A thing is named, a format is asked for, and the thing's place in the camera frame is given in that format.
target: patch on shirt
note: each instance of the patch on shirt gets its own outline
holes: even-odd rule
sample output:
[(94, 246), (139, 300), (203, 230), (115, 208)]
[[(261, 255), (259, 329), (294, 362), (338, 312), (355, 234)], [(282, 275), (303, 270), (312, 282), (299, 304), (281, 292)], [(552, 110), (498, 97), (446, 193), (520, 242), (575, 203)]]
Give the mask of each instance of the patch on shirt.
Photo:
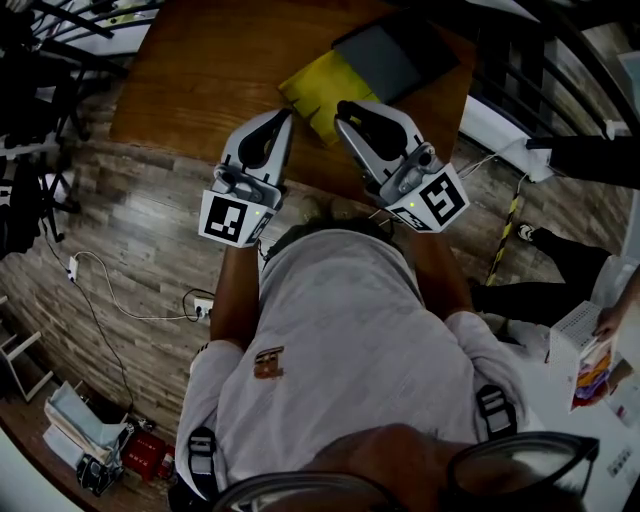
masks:
[(275, 379), (284, 375), (284, 370), (280, 368), (280, 354), (284, 347), (270, 348), (263, 350), (256, 355), (253, 363), (253, 376), (256, 379)]

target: eyeglass frame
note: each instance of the eyeglass frame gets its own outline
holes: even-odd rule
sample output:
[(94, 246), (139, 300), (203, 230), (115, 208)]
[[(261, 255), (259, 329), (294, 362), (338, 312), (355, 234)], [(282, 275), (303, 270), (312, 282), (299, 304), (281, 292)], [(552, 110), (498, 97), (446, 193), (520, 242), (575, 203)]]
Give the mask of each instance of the eyeglass frame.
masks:
[[(500, 495), (493, 496), (478, 496), (471, 492), (462, 489), (455, 478), (456, 466), (470, 456), (477, 454), (490, 452), (498, 447), (506, 447), (510, 444), (518, 443), (521, 441), (547, 441), (550, 443), (561, 443), (565, 446), (576, 446), (576, 454), (574, 457), (564, 464), (559, 470), (555, 471), (546, 478), (543, 478), (539, 482), (536, 482), (523, 489), (508, 492)], [(523, 432), (513, 436), (505, 437), (503, 439), (497, 439), (492, 441), (486, 441), (479, 443), (464, 450), (460, 451), (449, 461), (447, 464), (447, 488), (445, 490), (447, 495), (447, 502), (453, 509), (462, 508), (469, 502), (473, 502), (477, 505), (479, 502), (488, 504), (489, 502), (501, 503), (514, 500), (515, 498), (525, 497), (532, 492), (537, 492), (540, 488), (553, 485), (560, 478), (565, 476), (569, 471), (575, 468), (583, 460), (589, 462), (589, 468), (585, 482), (578, 495), (583, 498), (586, 490), (589, 486), (591, 479), (591, 473), (593, 470), (593, 463), (598, 457), (600, 441), (591, 437), (581, 437), (572, 434), (564, 434), (561, 432)], [(272, 486), (282, 487), (282, 490), (295, 490), (296, 488), (308, 489), (310, 486), (359, 486), (361, 488), (373, 489), (380, 493), (387, 501), (388, 507), (384, 507), (383, 512), (406, 512), (406, 507), (400, 503), (400, 501), (394, 496), (394, 494), (386, 489), (383, 485), (370, 480), (366, 477), (348, 473), (333, 473), (323, 471), (291, 471), (291, 472), (279, 472), (279, 473), (267, 473), (264, 475), (254, 476), (240, 482), (236, 482), (227, 489), (225, 489), (217, 498), (214, 503), (212, 512), (224, 512), (229, 505), (236, 503), (238, 500), (233, 501), (231, 498), (237, 495), (244, 495), (247, 490), (256, 488), (259, 490), (261, 486), (269, 483)], [(376, 508), (376, 512), (382, 512), (380, 508)]]

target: shoe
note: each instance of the shoe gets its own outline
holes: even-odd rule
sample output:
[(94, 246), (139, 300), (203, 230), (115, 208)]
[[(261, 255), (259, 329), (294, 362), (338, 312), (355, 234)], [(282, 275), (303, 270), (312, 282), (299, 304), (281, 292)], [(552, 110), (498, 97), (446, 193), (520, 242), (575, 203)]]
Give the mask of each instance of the shoe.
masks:
[(298, 207), (298, 214), (300, 215), (300, 221), (303, 224), (309, 224), (311, 221), (324, 219), (322, 206), (313, 196), (305, 196), (302, 198), (300, 206)]
[(329, 205), (333, 220), (349, 220), (358, 216), (358, 211), (353, 203), (342, 197), (334, 197)]
[(518, 226), (518, 236), (525, 242), (533, 242), (531, 235), (536, 230), (531, 224), (520, 224)]

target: eyeglasses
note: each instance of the eyeglasses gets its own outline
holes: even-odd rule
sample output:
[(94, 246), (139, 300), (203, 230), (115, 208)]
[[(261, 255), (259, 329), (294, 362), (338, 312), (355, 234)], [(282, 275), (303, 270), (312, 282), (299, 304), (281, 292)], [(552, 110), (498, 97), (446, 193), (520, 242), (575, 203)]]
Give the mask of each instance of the eyeglasses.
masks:
[[(527, 432), (471, 446), (453, 457), (447, 467), (448, 488), (443, 508), (516, 504), (560, 485), (583, 497), (597, 439), (556, 432)], [(406, 509), (383, 486), (366, 478), (300, 471), (249, 478), (229, 487), (213, 512), (290, 512), (325, 510), (404, 512)]]

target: hand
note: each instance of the hand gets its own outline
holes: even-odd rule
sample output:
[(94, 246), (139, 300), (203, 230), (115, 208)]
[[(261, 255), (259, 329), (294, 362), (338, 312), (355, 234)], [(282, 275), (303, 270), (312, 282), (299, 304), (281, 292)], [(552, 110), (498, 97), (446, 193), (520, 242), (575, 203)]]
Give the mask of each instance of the hand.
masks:
[(605, 341), (611, 338), (622, 323), (622, 315), (615, 308), (604, 308), (598, 317), (598, 326), (593, 331), (594, 336), (598, 336), (598, 341)]

